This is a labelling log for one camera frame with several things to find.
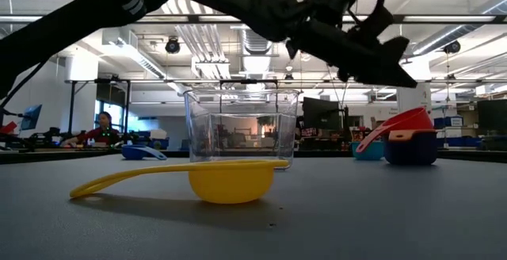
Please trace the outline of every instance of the white pillar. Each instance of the white pillar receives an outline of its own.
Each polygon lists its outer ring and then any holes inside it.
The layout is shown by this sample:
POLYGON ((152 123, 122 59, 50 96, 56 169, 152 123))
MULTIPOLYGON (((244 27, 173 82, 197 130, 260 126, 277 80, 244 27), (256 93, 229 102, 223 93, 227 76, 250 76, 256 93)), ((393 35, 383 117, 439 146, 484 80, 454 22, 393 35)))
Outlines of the white pillar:
MULTIPOLYGON (((67 80, 94 80, 98 75, 98 58, 83 50, 77 55, 68 57, 65 63, 65 79, 67 80)), ((94 127, 95 100, 97 99, 97 85, 88 83, 76 85, 74 96, 74 114, 72 118, 72 132, 89 131, 94 127)), ((61 129, 67 131, 69 126, 69 112, 71 107, 71 85, 67 84, 62 93, 62 102, 66 105, 61 120, 61 129)))
MULTIPOLYGON (((411 63, 403 64, 403 69, 414 79, 431 79, 429 61, 424 56, 413 58, 411 63)), ((431 89, 428 83, 419 83, 415 89, 398 88, 396 90, 398 112, 403 113, 420 106, 426 107, 431 114, 431 89)))

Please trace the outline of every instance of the woman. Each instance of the woman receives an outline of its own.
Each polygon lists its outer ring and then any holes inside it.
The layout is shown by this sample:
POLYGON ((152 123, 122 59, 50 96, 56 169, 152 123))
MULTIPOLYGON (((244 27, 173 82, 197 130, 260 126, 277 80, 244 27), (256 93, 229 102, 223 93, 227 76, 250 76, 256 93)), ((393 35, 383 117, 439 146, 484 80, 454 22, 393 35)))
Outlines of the woman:
POLYGON ((119 141, 118 131, 112 129, 111 115, 107 112, 101 112, 98 115, 98 128, 87 132, 84 135, 76 136, 62 142, 62 146, 66 146, 71 143, 81 143, 87 140, 95 140, 96 143, 105 143, 106 145, 112 145, 119 141))

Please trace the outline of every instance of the red scoop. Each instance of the red scoop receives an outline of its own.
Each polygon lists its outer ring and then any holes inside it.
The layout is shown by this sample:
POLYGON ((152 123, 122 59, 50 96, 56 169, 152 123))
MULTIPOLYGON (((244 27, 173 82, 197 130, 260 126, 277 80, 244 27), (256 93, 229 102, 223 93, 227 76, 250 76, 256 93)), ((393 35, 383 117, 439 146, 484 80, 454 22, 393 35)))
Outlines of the red scoop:
POLYGON ((356 149, 357 153, 366 150, 368 145, 377 137, 390 132, 391 130, 404 130, 404 129, 433 129, 433 123, 429 114, 426 112, 424 106, 418 107, 400 113, 382 123, 378 128, 375 128, 356 149))

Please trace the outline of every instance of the lab workbench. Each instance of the lab workbench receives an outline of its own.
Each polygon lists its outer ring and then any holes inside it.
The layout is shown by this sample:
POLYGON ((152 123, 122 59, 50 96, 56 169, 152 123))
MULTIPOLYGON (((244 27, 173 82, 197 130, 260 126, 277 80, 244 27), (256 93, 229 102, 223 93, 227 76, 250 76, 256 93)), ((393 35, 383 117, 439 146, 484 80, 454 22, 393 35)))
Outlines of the lab workbench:
POLYGON ((200 201, 184 172, 68 197, 106 174, 187 161, 107 155, 0 166, 0 259, 507 257, 507 165, 492 162, 294 159, 244 205, 200 201))

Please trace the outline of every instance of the black pole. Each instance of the black pole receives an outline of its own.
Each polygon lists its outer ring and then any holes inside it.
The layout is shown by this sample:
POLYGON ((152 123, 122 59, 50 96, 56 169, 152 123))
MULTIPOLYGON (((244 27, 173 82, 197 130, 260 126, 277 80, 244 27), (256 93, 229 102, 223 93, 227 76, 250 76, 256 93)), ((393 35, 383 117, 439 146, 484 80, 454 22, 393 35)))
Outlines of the black pole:
POLYGON ((130 105, 130 90, 131 90, 131 83, 130 81, 127 81, 127 101, 125 102, 125 114, 124 114, 124 134, 127 135, 128 133, 128 106, 130 105))
POLYGON ((72 117, 74 115, 74 91, 76 90, 76 84, 78 82, 72 81, 72 91, 71 91, 71 109, 69 110, 69 130, 67 133, 72 133, 72 117))

